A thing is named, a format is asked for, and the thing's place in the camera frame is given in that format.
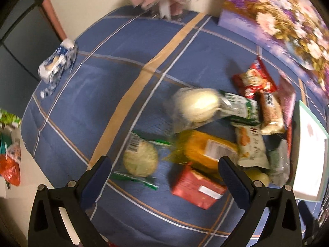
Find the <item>pink swiss roll bag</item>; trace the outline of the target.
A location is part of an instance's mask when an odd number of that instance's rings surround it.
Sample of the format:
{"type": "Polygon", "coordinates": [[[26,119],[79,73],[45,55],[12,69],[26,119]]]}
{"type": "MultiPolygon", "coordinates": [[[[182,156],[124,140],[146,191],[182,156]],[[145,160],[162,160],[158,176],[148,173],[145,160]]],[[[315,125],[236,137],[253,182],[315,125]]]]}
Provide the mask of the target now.
{"type": "Polygon", "coordinates": [[[283,112],[284,124],[288,128],[292,121],[297,94],[288,76],[282,70],[279,70],[279,75],[277,93],[283,112]]]}

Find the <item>yellow jelly cup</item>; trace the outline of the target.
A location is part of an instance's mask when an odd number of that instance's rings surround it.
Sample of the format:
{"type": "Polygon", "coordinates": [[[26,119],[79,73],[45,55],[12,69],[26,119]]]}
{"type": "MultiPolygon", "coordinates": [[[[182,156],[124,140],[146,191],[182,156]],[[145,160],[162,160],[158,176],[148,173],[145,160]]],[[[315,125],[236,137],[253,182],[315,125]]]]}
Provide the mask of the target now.
{"type": "Polygon", "coordinates": [[[270,184],[270,178],[266,173],[263,173],[259,168],[252,167],[248,168],[244,171],[246,175],[252,180],[252,181],[260,181],[264,184],[264,186],[269,186],[270,184]]]}

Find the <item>floral painting canvas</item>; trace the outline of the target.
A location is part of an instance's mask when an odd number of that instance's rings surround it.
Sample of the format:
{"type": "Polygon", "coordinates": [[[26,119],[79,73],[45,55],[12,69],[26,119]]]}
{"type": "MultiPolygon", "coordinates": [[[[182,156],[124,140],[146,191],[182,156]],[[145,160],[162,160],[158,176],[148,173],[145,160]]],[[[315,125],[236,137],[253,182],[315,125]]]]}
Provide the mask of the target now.
{"type": "Polygon", "coordinates": [[[328,99],[328,27],[310,0],[225,0],[218,25],[270,52],[328,99]]]}

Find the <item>red biscuit snack bag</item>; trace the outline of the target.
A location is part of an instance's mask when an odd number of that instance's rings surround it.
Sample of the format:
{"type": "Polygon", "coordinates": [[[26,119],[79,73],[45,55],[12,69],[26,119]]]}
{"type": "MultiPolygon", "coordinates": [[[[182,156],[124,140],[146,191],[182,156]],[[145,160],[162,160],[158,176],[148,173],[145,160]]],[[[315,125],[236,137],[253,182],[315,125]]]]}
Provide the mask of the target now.
{"type": "Polygon", "coordinates": [[[262,59],[257,56],[246,72],[235,74],[232,81],[243,97],[254,99],[259,91],[275,92],[277,86],[268,73],[262,59]]]}

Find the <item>blue white crumpled wrapper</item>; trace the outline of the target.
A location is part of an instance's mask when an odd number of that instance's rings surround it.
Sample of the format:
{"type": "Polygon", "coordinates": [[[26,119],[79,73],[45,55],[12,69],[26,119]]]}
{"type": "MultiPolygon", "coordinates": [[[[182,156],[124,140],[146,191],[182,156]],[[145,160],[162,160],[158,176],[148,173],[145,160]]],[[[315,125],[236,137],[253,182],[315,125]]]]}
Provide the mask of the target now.
{"type": "Polygon", "coordinates": [[[38,75],[47,87],[40,91],[41,99],[50,96],[57,88],[63,72],[71,72],[78,52],[77,44],[66,38],[38,67],[38,75]]]}

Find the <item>white green cracker packet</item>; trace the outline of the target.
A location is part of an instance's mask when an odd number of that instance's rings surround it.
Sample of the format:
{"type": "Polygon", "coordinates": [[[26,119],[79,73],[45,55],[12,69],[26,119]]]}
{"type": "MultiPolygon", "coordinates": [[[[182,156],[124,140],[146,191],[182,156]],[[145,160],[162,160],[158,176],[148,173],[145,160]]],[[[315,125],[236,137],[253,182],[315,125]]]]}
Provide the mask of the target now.
{"type": "Polygon", "coordinates": [[[268,175],[271,183],[283,187],[289,180],[290,160],[288,156],[288,143],[282,139],[279,146],[268,152],[270,169],[268,175]]]}

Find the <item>white tray teal rim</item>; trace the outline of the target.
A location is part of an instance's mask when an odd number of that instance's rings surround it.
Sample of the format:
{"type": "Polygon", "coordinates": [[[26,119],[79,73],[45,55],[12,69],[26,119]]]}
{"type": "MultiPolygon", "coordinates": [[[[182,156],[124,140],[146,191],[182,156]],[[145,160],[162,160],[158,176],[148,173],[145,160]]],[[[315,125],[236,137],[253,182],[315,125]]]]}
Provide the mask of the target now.
{"type": "Polygon", "coordinates": [[[295,197],[320,202],[328,184],[328,133],[302,101],[295,105],[294,125],[291,184],[295,197]]]}

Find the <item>small red snack box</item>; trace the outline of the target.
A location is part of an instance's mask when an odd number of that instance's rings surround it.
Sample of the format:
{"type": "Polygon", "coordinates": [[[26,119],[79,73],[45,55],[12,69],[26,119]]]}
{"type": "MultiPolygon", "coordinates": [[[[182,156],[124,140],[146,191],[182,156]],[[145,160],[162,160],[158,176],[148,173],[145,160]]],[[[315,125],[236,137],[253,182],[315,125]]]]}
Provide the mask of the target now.
{"type": "Polygon", "coordinates": [[[189,164],[183,166],[171,188],[173,195],[204,210],[222,198],[226,191],[226,186],[212,181],[189,164]]]}

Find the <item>beige bread packet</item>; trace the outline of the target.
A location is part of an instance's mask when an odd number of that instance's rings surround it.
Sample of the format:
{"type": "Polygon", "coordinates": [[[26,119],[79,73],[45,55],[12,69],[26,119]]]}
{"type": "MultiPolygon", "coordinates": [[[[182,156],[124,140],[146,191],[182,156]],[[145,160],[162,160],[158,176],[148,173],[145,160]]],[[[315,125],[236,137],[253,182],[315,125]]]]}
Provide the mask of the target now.
{"type": "Polygon", "coordinates": [[[276,92],[259,91],[257,93],[261,110],[262,135],[281,134],[285,131],[282,108],[276,92]]]}

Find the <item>blue plaid tablecloth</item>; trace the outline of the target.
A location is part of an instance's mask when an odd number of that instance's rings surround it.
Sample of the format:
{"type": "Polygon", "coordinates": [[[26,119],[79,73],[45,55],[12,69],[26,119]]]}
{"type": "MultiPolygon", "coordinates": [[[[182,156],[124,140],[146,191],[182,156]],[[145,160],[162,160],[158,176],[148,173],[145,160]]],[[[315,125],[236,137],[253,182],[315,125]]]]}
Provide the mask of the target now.
{"type": "MultiPolygon", "coordinates": [[[[72,70],[42,98],[39,83],[25,110],[22,138],[56,188],[79,179],[92,158],[107,155],[120,167],[128,134],[166,139],[164,103],[179,88],[234,93],[234,74],[249,68],[258,49],[274,80],[290,78],[297,99],[327,124],[327,106],[283,45],[241,17],[189,12],[181,21],[154,19],[125,6],[98,20],[77,39],[72,70]]],[[[229,193],[202,210],[171,194],[179,166],[160,156],[157,189],[109,179],[92,215],[98,232],[119,246],[220,246],[243,215],[229,193]]]]}

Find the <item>yellow orange snack bag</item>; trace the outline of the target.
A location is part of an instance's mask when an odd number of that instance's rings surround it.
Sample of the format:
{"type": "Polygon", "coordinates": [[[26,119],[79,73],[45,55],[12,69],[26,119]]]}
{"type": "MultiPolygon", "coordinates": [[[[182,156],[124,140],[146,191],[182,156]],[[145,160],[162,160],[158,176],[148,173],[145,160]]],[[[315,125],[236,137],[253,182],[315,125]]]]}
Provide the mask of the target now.
{"type": "Polygon", "coordinates": [[[218,173],[219,159],[224,156],[237,164],[237,145],[198,130],[186,130],[176,135],[171,154],[166,160],[178,164],[190,163],[203,172],[218,173]]]}

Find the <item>green round cookie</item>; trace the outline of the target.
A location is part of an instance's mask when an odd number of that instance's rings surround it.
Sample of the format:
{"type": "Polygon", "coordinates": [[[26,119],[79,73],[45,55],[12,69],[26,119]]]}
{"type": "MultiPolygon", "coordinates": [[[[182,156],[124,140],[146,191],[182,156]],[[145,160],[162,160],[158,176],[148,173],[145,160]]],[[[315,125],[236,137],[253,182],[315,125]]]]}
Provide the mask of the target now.
{"type": "Polygon", "coordinates": [[[171,143],[150,134],[140,134],[132,131],[127,145],[119,162],[119,167],[111,173],[111,178],[119,181],[142,183],[157,190],[155,173],[160,163],[160,158],[171,143]]]}

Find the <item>clear white bun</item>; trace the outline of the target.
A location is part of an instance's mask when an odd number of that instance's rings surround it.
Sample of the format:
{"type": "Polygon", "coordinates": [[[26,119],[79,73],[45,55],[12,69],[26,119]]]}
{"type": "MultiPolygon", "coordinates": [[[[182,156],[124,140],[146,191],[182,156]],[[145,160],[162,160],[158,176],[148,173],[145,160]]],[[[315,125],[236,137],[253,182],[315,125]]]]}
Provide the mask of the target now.
{"type": "Polygon", "coordinates": [[[164,103],[174,133],[196,129],[220,118],[223,95],[210,88],[184,87],[164,103]]]}

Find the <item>red patterned wafer pack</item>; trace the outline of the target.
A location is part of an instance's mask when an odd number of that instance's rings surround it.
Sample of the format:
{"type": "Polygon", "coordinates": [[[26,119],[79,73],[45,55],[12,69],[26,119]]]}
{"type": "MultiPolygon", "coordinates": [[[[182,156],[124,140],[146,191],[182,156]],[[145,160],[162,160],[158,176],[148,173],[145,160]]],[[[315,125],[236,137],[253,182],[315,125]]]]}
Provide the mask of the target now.
{"type": "Polygon", "coordinates": [[[292,123],[290,123],[290,126],[287,129],[287,156],[290,158],[291,154],[291,147],[292,147],[292,134],[293,134],[293,127],[292,123]]]}

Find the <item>white peach cake packet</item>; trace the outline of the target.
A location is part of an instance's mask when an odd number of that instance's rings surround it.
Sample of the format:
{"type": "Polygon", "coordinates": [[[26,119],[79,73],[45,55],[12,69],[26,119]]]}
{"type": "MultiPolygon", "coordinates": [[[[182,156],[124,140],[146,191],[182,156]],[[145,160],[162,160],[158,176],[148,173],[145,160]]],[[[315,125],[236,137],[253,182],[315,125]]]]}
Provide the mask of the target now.
{"type": "Polygon", "coordinates": [[[238,147],[238,165],[241,167],[260,167],[269,169],[269,161],[266,156],[266,147],[260,125],[247,126],[245,124],[232,123],[235,128],[238,147]]]}

